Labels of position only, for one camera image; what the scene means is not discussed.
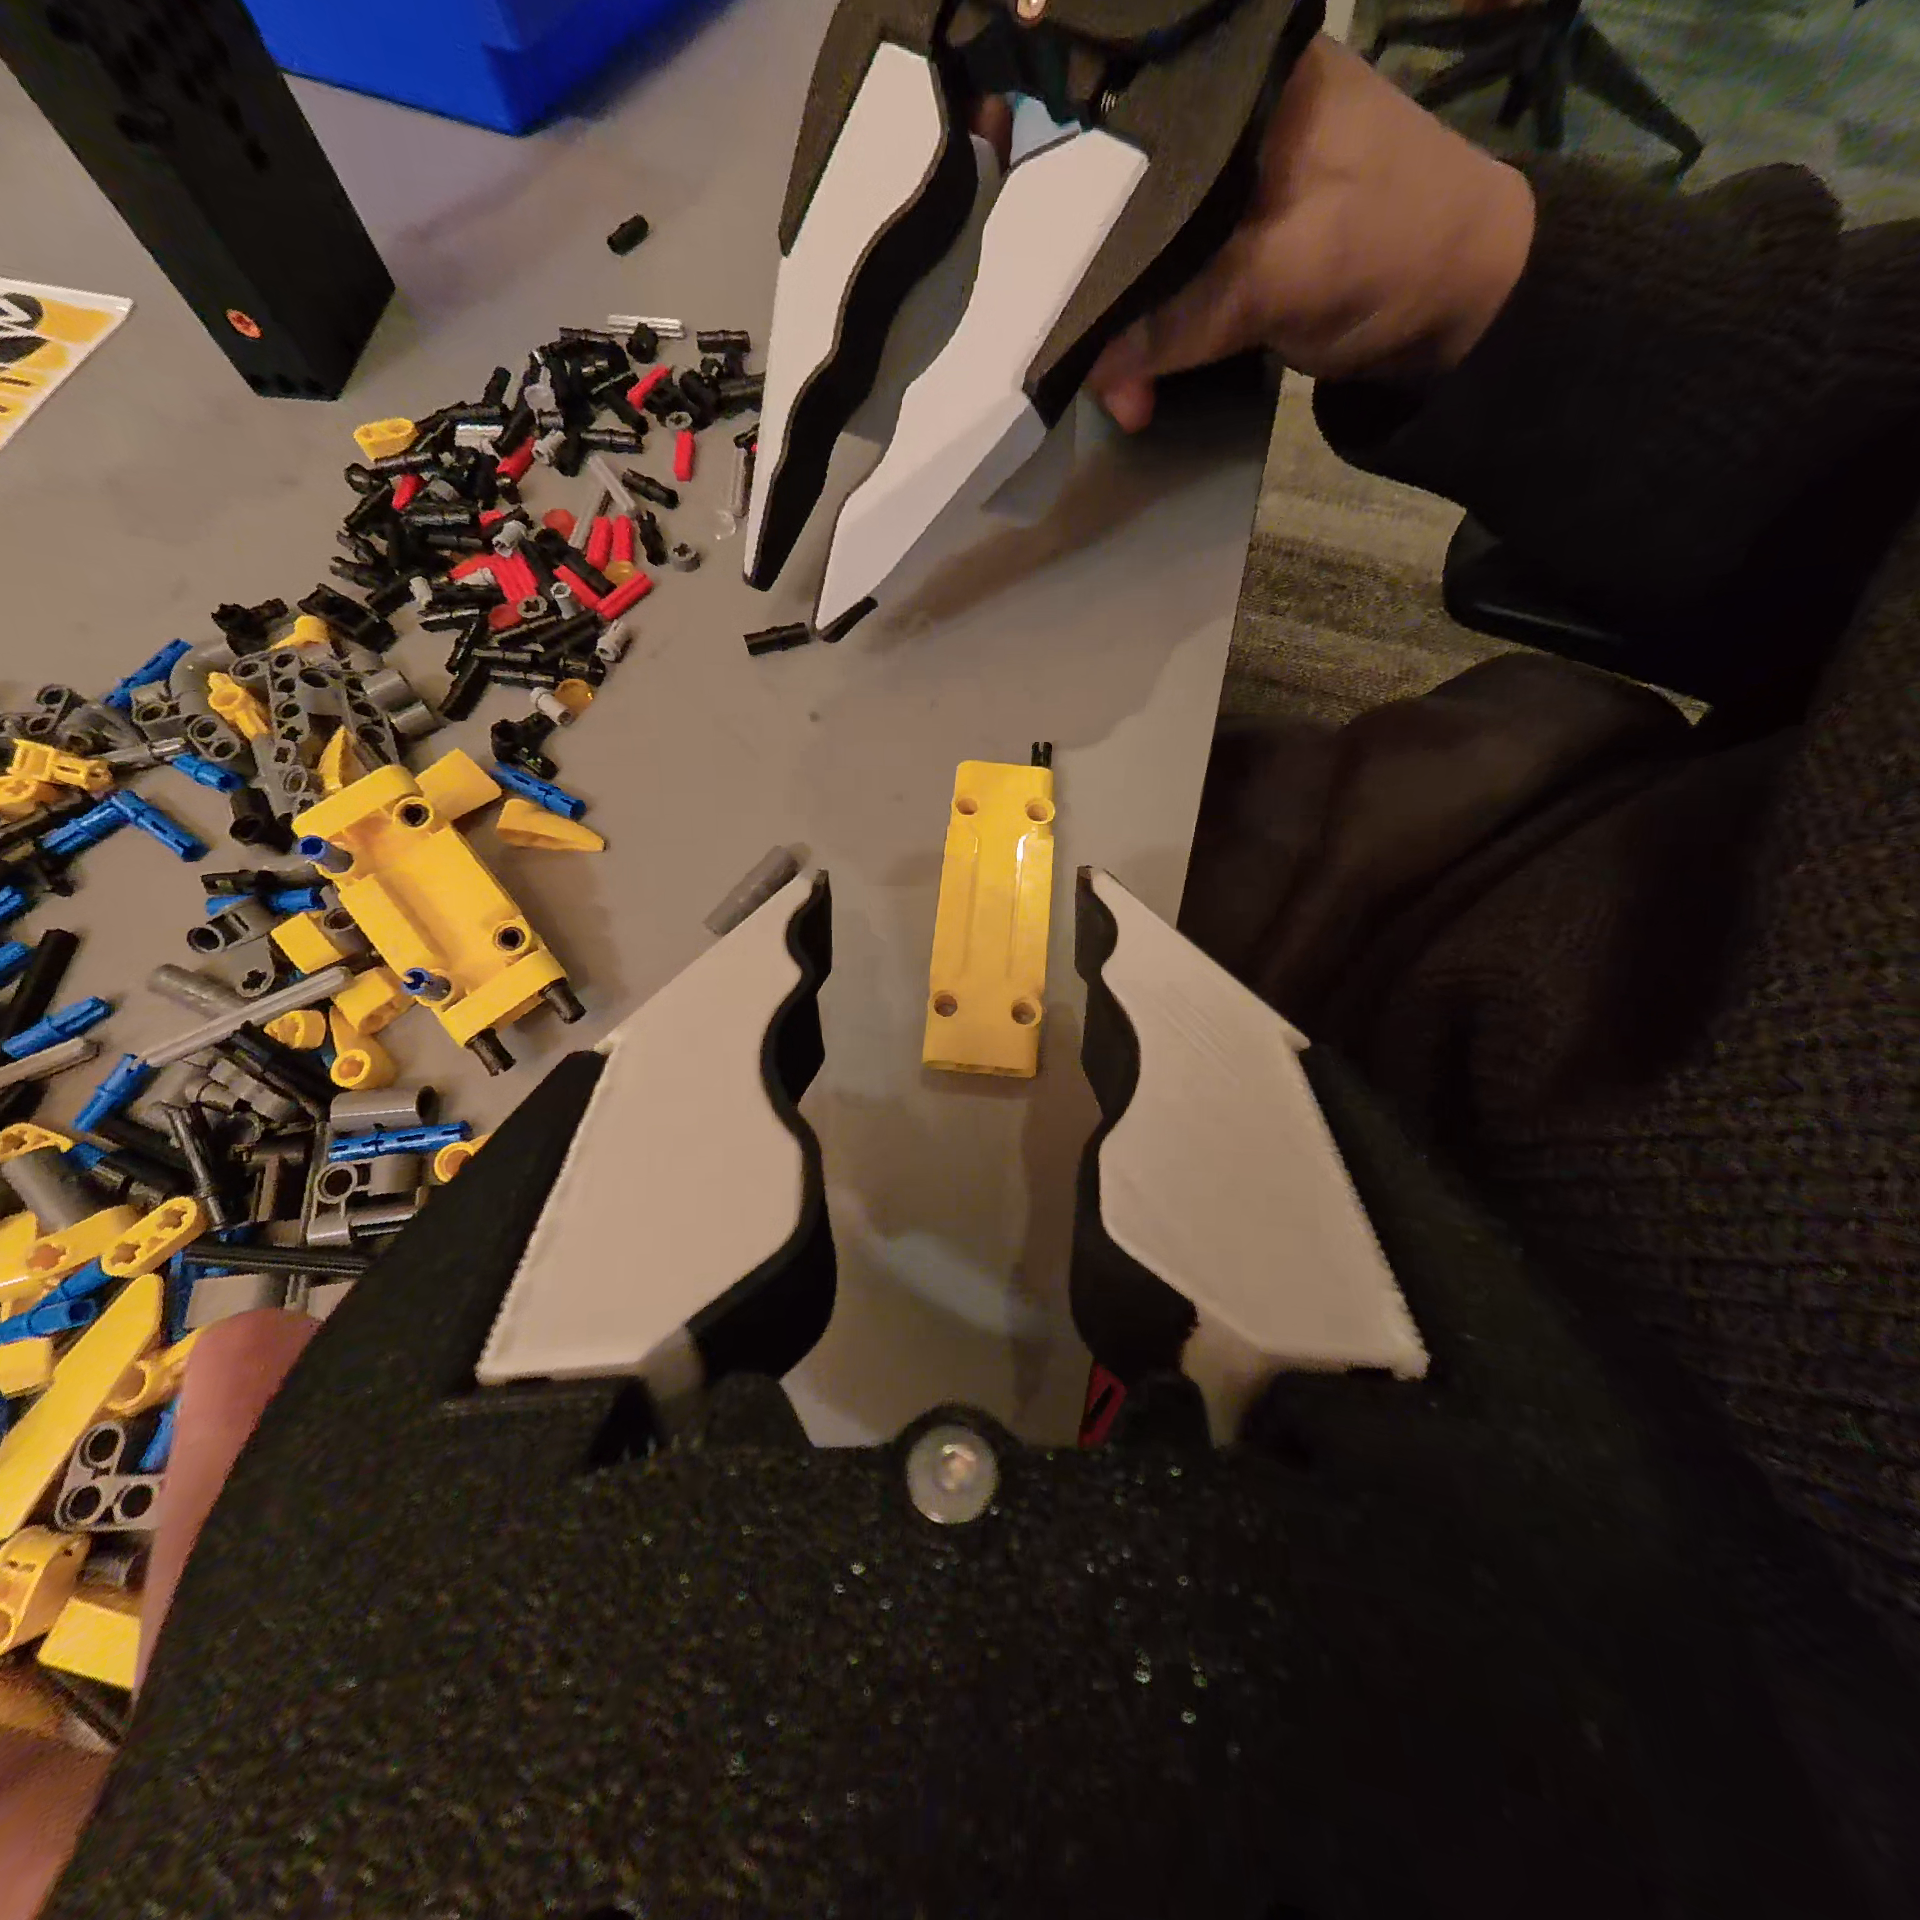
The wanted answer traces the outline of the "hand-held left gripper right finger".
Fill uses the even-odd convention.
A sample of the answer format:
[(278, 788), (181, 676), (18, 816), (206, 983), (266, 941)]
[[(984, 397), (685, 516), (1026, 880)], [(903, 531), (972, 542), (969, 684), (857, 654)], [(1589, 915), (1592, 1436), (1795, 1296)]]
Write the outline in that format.
[(1291, 1376), (1419, 1382), (1429, 1346), (1312, 1088), (1308, 1040), (1113, 872), (1083, 867), (1068, 1309), (1088, 1414), (1168, 1382), (1238, 1433)]

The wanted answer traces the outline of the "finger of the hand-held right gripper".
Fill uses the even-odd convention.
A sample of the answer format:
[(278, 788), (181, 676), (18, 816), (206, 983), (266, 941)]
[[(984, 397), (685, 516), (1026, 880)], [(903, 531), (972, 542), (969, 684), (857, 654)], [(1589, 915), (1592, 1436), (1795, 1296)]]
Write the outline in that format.
[(1147, 172), (1141, 148), (1045, 148), (1009, 172), (967, 309), (833, 529), (818, 631), (877, 600), (950, 508), (990, 498), (1045, 444), (1028, 373)]
[(780, 245), (743, 553), (751, 588), (776, 587), (901, 306), (955, 247), (976, 192), (972, 138), (939, 67), (878, 42)]

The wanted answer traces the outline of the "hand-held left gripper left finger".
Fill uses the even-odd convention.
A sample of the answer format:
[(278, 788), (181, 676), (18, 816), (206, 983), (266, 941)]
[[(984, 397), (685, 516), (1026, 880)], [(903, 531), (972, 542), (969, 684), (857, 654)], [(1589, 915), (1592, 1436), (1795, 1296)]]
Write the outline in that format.
[(836, 1306), (822, 1153), (833, 889), (801, 874), (595, 1050), (597, 1072), (476, 1381), (780, 1381)]

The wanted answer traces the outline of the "yellow panel brick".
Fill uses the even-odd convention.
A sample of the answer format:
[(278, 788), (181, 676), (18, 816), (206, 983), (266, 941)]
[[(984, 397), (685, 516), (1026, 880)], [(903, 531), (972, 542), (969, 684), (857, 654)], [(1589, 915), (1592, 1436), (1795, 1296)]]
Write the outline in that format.
[(926, 1068), (1012, 1080), (1038, 1072), (1055, 814), (1052, 768), (956, 768), (929, 958)]

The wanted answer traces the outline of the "person's right forearm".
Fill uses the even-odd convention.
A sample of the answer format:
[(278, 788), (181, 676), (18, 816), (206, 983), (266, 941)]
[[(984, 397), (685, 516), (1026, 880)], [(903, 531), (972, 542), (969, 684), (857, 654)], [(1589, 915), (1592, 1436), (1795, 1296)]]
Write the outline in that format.
[(1528, 171), (1525, 273), (1429, 376), (1325, 379), (1353, 469), (1475, 516), (1579, 613), (1777, 716), (1860, 644), (1917, 695), (1919, 222), (1777, 162), (1695, 195)]

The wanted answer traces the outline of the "person's right hand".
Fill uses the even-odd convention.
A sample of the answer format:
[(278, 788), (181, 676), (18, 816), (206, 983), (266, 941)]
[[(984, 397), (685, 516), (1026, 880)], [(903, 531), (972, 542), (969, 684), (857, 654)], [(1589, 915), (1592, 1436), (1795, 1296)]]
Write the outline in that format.
[(1519, 288), (1534, 228), (1522, 172), (1319, 35), (1264, 132), (1246, 216), (1086, 386), (1137, 433), (1162, 379), (1253, 350), (1311, 379), (1450, 373)]

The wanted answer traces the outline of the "person's left hand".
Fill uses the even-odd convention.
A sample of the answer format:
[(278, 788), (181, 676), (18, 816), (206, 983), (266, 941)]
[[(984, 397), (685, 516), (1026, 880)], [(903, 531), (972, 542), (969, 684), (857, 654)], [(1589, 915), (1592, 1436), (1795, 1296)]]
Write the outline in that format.
[[(263, 1413), (321, 1327), (301, 1313), (250, 1310), (201, 1335), (183, 1376), (164, 1510), (151, 1552), (136, 1681), (201, 1530)], [(21, 1733), (2, 1736), (2, 1914), (37, 1918), (68, 1869), (106, 1779), (104, 1757)]]

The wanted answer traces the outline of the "long grey tube connector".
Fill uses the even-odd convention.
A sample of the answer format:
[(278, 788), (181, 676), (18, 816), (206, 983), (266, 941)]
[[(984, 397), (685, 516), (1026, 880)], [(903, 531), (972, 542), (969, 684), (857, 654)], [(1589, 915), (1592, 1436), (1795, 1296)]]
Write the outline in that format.
[(802, 856), (786, 845), (773, 847), (725, 892), (703, 925), (715, 941), (725, 941), (802, 872)]

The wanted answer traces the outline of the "black chair base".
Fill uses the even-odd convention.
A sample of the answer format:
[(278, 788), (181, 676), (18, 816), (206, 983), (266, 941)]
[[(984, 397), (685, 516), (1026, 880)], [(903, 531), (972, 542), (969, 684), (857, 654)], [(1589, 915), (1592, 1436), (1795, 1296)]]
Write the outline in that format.
[(1450, 12), (1386, 12), (1360, 56), (1378, 67), (1396, 48), (1454, 56), (1413, 93), (1419, 107), (1439, 112), (1501, 85), (1497, 126), (1511, 132), (1530, 116), (1533, 144), (1545, 154), (1558, 154), (1567, 144), (1573, 93), (1596, 98), (1668, 148), (1676, 177), (1691, 172), (1707, 150), (1705, 138), (1603, 35), (1583, 3), (1487, 3), (1458, 5)]

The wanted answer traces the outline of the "person's dark trousers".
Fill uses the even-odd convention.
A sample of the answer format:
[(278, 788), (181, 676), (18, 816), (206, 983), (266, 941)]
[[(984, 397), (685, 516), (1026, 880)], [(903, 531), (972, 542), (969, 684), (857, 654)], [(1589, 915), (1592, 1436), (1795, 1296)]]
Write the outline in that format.
[(1487, 1166), (1701, 1040), (1777, 773), (1759, 751), (1539, 654), (1334, 729), (1225, 724), (1181, 930), (1414, 1141)]

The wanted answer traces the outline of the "yellow brick assembly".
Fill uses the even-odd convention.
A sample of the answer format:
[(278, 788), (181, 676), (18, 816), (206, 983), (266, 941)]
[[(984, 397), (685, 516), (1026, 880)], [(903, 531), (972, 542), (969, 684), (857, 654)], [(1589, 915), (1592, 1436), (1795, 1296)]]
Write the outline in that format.
[(420, 773), (385, 764), (293, 821), (301, 856), (329, 879), (407, 1002), (494, 1077), (517, 1065), (507, 1029), (536, 1010), (565, 1024), (587, 1016), (565, 962), (463, 830), (503, 795), (450, 751)]

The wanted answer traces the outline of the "blue storage bin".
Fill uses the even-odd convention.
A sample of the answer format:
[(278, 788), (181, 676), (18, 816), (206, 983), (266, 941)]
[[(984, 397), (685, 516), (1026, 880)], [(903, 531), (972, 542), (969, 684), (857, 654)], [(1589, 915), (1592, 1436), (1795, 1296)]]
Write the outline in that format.
[(489, 132), (541, 129), (703, 3), (250, 3), (291, 77)]

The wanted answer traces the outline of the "black brick tower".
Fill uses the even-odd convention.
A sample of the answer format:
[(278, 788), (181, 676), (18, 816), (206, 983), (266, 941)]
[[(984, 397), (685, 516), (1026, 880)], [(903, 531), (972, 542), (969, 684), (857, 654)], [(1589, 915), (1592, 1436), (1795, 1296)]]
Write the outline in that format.
[(7, 3), (2, 59), (254, 395), (339, 400), (394, 292), (240, 3)]

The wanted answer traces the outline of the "pile of mixed toy bricks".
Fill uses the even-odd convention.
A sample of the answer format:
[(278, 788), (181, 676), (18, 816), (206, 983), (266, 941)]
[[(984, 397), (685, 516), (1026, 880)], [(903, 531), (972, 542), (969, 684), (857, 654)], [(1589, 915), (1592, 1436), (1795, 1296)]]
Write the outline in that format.
[[(447, 719), (381, 654), (236, 609), (111, 700), (46, 684), (5, 716), (5, 1729), (108, 1755), (133, 1716), (181, 1382), (254, 1310), (321, 1322), (489, 1134), (407, 1083), (382, 1034), (418, 1013), (298, 850), (293, 821), (399, 762), (469, 754), (501, 800), (582, 821), (550, 739), (605, 680), (484, 690)], [(112, 1054), (121, 1001), (60, 1002), (83, 937), (14, 922), (88, 853), (148, 842), (204, 890), (152, 997), (187, 1031)]]

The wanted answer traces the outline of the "yellow black sticker sheet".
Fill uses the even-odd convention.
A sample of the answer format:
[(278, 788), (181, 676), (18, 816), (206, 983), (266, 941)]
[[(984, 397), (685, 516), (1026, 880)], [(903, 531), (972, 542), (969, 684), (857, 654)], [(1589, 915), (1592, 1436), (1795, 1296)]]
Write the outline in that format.
[(2, 274), (2, 447), (131, 314), (131, 298)]

